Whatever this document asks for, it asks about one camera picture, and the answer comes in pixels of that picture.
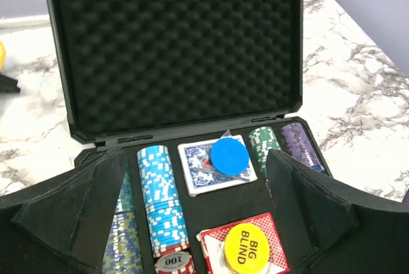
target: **green poker chip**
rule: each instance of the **green poker chip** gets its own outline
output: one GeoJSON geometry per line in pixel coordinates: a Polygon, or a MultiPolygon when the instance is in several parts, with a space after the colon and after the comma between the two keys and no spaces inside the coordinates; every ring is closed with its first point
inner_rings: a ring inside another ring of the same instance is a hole
{"type": "Polygon", "coordinates": [[[263,126],[249,133],[253,152],[256,154],[261,173],[267,179],[266,161],[270,149],[281,149],[273,128],[263,126]]]}

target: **black felt divider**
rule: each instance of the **black felt divider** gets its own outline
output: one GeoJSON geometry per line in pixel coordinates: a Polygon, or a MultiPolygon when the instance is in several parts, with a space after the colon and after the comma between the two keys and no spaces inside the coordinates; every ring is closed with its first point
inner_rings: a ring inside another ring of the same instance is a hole
{"type": "Polygon", "coordinates": [[[245,218],[253,217],[261,213],[272,212],[272,200],[266,189],[265,180],[260,172],[254,152],[251,150],[251,144],[248,134],[261,126],[271,126],[275,133],[279,144],[283,151],[286,149],[283,146],[282,139],[279,135],[279,129],[287,124],[300,122],[303,124],[307,135],[310,138],[311,144],[315,148],[323,166],[328,170],[327,164],[319,151],[313,135],[307,123],[298,117],[279,119],[269,124],[258,124],[245,128],[237,128],[231,130],[232,135],[241,135],[245,141],[246,147],[249,150],[253,166],[256,170],[258,180],[252,183],[234,186],[223,190],[200,194],[195,197],[190,197],[188,194],[181,160],[178,154],[178,145],[183,143],[205,141],[217,139],[223,135],[225,131],[207,133],[193,137],[181,137],[169,141],[155,142],[149,144],[141,144],[130,146],[125,149],[128,154],[128,166],[130,171],[130,180],[132,184],[132,193],[134,196],[135,216],[137,221],[137,229],[139,233],[139,242],[143,260],[143,268],[145,273],[154,273],[155,260],[151,252],[151,244],[149,238],[148,221],[144,208],[144,201],[141,188],[141,179],[139,177],[139,169],[137,164],[136,154],[140,149],[150,145],[165,145],[169,149],[171,162],[174,171],[174,178],[179,193],[180,202],[183,209],[183,214],[186,221],[187,232],[190,241],[190,252],[194,258],[194,264],[197,274],[205,274],[207,265],[203,257],[200,243],[196,239],[196,235],[205,229],[211,229],[221,225],[225,225],[245,218]]]}

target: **poker chip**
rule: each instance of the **poker chip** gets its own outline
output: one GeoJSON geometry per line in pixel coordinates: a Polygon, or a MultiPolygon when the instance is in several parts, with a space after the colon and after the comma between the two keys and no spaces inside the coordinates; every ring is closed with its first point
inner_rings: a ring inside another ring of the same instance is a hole
{"type": "Polygon", "coordinates": [[[177,252],[189,240],[169,152],[165,146],[148,146],[137,160],[153,255],[177,252]]]}
{"type": "Polygon", "coordinates": [[[178,243],[176,245],[169,245],[169,246],[166,246],[164,248],[157,248],[157,249],[152,251],[152,254],[153,254],[154,258],[159,258],[161,256],[164,256],[164,255],[167,255],[167,254],[170,254],[170,253],[185,250],[185,249],[187,249],[189,247],[190,247],[189,242],[185,241],[185,242],[178,243]]]}
{"type": "Polygon", "coordinates": [[[241,223],[227,234],[224,242],[224,260],[234,273],[260,273],[269,258],[270,244],[259,227],[241,223]]]}
{"type": "Polygon", "coordinates": [[[141,251],[133,212],[114,215],[105,254],[103,274],[143,273],[141,251]]]}
{"type": "Polygon", "coordinates": [[[132,189],[130,185],[129,170],[125,171],[122,182],[120,196],[116,203],[115,213],[134,211],[134,200],[132,199],[132,189]]]}
{"type": "Polygon", "coordinates": [[[176,199],[176,200],[171,200],[171,201],[166,201],[166,202],[160,202],[158,204],[149,206],[146,208],[146,212],[153,213],[153,212],[164,210],[164,209],[172,209],[173,207],[175,207],[175,209],[178,209],[178,206],[180,206],[180,201],[176,199]]]}
{"type": "Polygon", "coordinates": [[[193,258],[188,252],[173,252],[158,259],[156,274],[193,274],[193,258]]]}
{"type": "Polygon", "coordinates": [[[280,129],[280,133],[290,156],[315,171],[324,171],[300,123],[286,125],[280,129]]]}
{"type": "Polygon", "coordinates": [[[249,152],[236,139],[223,138],[215,142],[210,150],[212,165],[220,173],[230,176],[241,174],[249,166],[249,152]]]}
{"type": "Polygon", "coordinates": [[[249,139],[253,152],[261,167],[261,173],[267,179],[266,161],[270,149],[281,149],[271,127],[260,127],[249,133],[249,139]]]}

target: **playing card deck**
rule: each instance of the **playing card deck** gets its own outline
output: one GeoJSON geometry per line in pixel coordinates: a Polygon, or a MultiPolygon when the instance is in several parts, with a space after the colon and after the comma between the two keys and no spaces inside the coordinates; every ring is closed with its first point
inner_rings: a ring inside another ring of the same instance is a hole
{"type": "Polygon", "coordinates": [[[269,213],[200,232],[198,238],[201,242],[209,272],[211,274],[230,274],[224,260],[224,240],[229,231],[241,223],[250,223],[259,227],[268,239],[270,257],[264,270],[258,274],[283,274],[289,272],[279,235],[269,213]]]}
{"type": "MultiPolygon", "coordinates": [[[[237,139],[244,145],[243,137],[241,135],[236,135],[232,138],[237,139]]],[[[250,160],[249,166],[240,175],[243,180],[233,179],[229,176],[205,172],[203,170],[201,171],[200,168],[204,165],[208,169],[212,167],[209,160],[204,162],[202,158],[207,156],[216,141],[218,141],[218,139],[180,144],[178,146],[183,174],[185,176],[190,196],[229,188],[231,186],[243,185],[250,181],[257,180],[256,173],[250,160]]]]}

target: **case lid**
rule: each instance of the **case lid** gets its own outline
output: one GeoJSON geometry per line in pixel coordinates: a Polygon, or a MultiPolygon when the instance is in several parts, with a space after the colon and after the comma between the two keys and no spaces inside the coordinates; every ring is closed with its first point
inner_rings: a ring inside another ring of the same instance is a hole
{"type": "Polygon", "coordinates": [[[80,142],[301,105],[302,0],[47,2],[80,142]]]}

